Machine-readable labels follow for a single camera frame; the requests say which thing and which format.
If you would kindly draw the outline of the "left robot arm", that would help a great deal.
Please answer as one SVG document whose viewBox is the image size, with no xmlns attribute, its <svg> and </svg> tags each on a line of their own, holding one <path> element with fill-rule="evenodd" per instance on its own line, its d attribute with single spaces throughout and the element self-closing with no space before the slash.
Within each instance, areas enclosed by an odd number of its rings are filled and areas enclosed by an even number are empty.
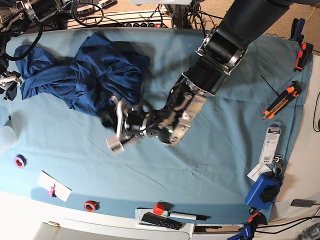
<svg viewBox="0 0 320 240">
<path fill-rule="evenodd" d="M 163 144 L 177 146 L 207 98 L 214 95 L 260 37 L 290 8 L 288 0 L 235 0 L 220 24 L 205 36 L 196 51 L 192 67 L 181 74 L 171 88 L 164 107 L 153 109 L 142 101 L 129 106 L 123 99 L 112 98 L 113 116 L 108 123 L 115 135 L 106 139 L 114 153 L 126 144 L 142 138 L 158 138 Z"/>
</svg>

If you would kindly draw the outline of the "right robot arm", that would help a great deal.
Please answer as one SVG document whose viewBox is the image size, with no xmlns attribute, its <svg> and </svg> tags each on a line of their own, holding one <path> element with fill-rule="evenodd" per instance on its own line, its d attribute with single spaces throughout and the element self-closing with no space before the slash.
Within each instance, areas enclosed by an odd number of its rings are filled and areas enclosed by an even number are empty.
<svg viewBox="0 0 320 240">
<path fill-rule="evenodd" d="M 18 86 L 22 85 L 21 74 L 8 71 L 9 62 L 25 58 L 42 36 L 43 22 L 62 12 L 71 3 L 71 0 L 21 0 L 13 6 L 0 8 L 0 93 L 5 100 L 14 100 Z M 7 43 L 12 37 L 23 35 L 32 24 L 39 27 L 34 42 L 21 55 L 16 57 L 8 55 Z"/>
</svg>

